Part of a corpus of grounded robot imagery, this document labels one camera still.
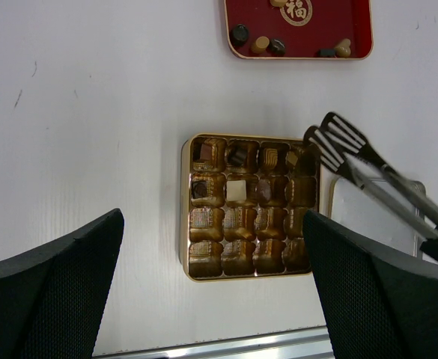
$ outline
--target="table scratch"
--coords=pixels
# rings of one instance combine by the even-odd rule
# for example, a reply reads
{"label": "table scratch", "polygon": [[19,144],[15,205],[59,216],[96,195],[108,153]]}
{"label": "table scratch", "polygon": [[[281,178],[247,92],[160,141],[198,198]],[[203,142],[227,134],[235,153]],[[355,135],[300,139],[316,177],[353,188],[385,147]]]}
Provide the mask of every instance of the table scratch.
{"label": "table scratch", "polygon": [[14,105],[14,109],[16,109],[17,104],[19,103],[19,100],[20,100],[21,96],[22,96],[22,89],[21,89],[21,91],[19,92],[19,96],[17,97],[17,101],[16,101],[16,104]]}
{"label": "table scratch", "polygon": [[35,75],[36,72],[37,72],[37,61],[34,61],[34,66],[35,66],[35,68],[34,68],[34,73],[32,74],[31,77],[34,77],[34,75]]}

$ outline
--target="chinese character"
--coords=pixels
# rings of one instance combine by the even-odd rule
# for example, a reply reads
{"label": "chinese character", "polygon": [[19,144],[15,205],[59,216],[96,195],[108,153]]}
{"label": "chinese character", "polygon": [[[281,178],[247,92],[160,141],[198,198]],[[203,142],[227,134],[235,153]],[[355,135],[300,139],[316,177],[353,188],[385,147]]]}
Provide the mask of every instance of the chinese character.
{"label": "chinese character", "polygon": [[293,19],[295,16],[301,19],[307,17],[307,9],[303,7],[303,2],[301,0],[289,0],[287,5],[287,13]]}

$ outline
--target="metal tongs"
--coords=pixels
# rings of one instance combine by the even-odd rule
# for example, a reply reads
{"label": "metal tongs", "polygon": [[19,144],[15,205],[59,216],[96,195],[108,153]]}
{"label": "metal tongs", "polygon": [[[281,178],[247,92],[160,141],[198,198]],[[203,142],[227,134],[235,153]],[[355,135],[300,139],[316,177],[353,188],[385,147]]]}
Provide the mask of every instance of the metal tongs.
{"label": "metal tongs", "polygon": [[[342,116],[329,112],[320,127],[311,126],[306,131],[304,143],[318,146],[320,161],[328,170],[350,181],[410,225],[424,239],[420,250],[438,262],[438,206],[389,165],[357,128]],[[376,168],[387,182],[437,227],[432,228],[423,218],[411,213],[387,191],[374,184],[347,159],[347,155]]]}

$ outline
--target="metal edge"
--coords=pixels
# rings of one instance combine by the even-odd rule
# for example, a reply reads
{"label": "metal edge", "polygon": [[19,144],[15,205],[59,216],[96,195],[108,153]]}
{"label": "metal edge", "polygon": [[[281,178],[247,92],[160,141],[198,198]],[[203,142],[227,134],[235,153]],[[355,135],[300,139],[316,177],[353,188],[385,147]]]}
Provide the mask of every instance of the metal edge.
{"label": "metal edge", "polygon": [[100,355],[105,359],[157,359],[157,358],[333,358],[332,344],[325,326],[283,331],[272,334],[242,337],[151,349],[140,352]]}
{"label": "metal edge", "polygon": [[254,57],[250,57],[250,56],[244,56],[242,54],[240,54],[233,46],[231,43],[231,39],[228,36],[228,16],[227,16],[227,0],[224,0],[224,16],[225,16],[225,37],[227,38],[227,43],[228,43],[228,47],[229,49],[232,51],[232,53],[237,56],[238,58],[242,58],[243,60],[311,60],[311,61],[362,61],[365,60],[366,58],[368,58],[368,56],[370,56],[372,50],[374,49],[374,27],[372,25],[372,18],[371,18],[371,2],[370,0],[368,0],[368,13],[370,14],[370,35],[371,35],[371,47],[370,47],[370,51],[368,52],[367,55],[365,55],[362,58],[285,58],[285,57],[280,57],[280,58],[261,58],[259,56],[254,56]]}
{"label": "metal edge", "polygon": [[[419,182],[419,181],[412,181],[412,182],[413,182],[413,185],[415,185],[415,188],[417,191],[420,191],[423,194],[427,194],[427,189],[425,188],[425,185],[422,182]],[[425,219],[425,215],[417,207],[415,207],[415,214],[417,216],[419,216],[421,219]],[[419,250],[421,242],[422,242],[422,240],[415,233],[415,248],[414,248],[415,253],[414,254],[415,254],[415,257],[422,260],[423,253]]]}
{"label": "metal edge", "polygon": [[338,179],[340,178],[340,176],[335,176],[332,179],[332,182],[330,183],[330,189],[329,189],[329,205],[327,208],[327,217],[331,218],[332,217],[332,207],[333,207],[333,194],[335,191],[335,185],[337,184]]}
{"label": "metal edge", "polygon": [[[182,166],[181,166],[181,172],[180,172],[180,255],[179,259],[183,266],[183,270],[186,273],[186,276],[196,282],[196,283],[209,283],[209,282],[224,282],[228,280],[251,280],[251,279],[264,279],[264,278],[272,278],[272,277],[300,277],[300,276],[306,276],[313,274],[313,271],[309,271],[308,273],[297,273],[297,274],[273,274],[273,275],[264,275],[260,277],[233,277],[233,278],[225,278],[225,279],[204,279],[204,280],[197,280],[195,278],[192,278],[189,274],[189,213],[191,210],[190,201],[185,201],[185,198],[183,200],[183,196],[185,193],[188,194],[188,197],[190,196],[189,193],[189,173],[190,173],[190,159],[191,159],[191,146],[194,139],[197,137],[207,137],[207,136],[213,136],[213,137],[223,137],[223,138],[250,138],[250,139],[260,139],[261,141],[267,141],[267,140],[279,140],[279,141],[303,141],[303,138],[287,138],[287,137],[266,137],[263,135],[240,135],[235,133],[211,133],[211,132],[199,132],[195,135],[193,135],[189,140],[187,140],[183,146],[182,146]],[[317,209],[318,212],[321,210],[320,205],[320,190],[322,189],[322,165],[319,167],[318,171],[318,196],[317,196]]]}

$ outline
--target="white tray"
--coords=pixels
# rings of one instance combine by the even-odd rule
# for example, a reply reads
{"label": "white tray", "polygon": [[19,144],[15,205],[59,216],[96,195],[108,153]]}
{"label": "white tray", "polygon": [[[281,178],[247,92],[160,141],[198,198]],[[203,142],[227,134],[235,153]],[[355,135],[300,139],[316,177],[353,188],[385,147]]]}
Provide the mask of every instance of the white tray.
{"label": "white tray", "polygon": [[[411,212],[420,215],[417,208],[385,180],[373,179],[373,182],[392,194]],[[425,187],[420,182],[415,184],[425,193]],[[329,217],[363,236],[414,257],[422,257],[415,231],[344,178],[338,178],[331,185]]]}

